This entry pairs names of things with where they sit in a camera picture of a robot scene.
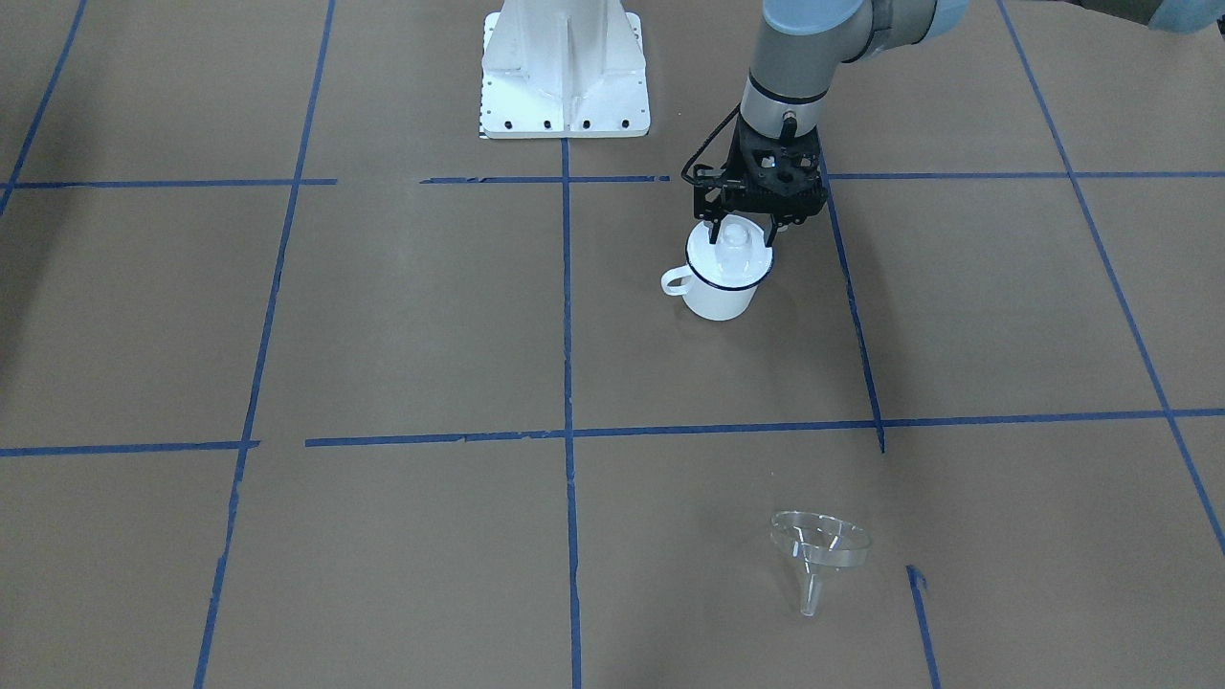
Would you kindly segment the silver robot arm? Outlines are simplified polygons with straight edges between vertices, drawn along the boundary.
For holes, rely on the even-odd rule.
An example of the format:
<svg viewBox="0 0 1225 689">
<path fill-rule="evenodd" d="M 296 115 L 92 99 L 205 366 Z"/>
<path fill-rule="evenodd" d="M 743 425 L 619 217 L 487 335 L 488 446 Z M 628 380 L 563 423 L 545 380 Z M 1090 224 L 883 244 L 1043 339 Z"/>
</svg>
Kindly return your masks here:
<svg viewBox="0 0 1225 689">
<path fill-rule="evenodd" d="M 717 132 L 733 135 L 722 166 L 692 156 L 681 172 L 693 215 L 717 242 L 730 215 L 766 215 L 766 246 L 828 200 L 818 123 L 835 70 L 951 32 L 967 1 L 766 1 L 744 94 Z"/>
</svg>

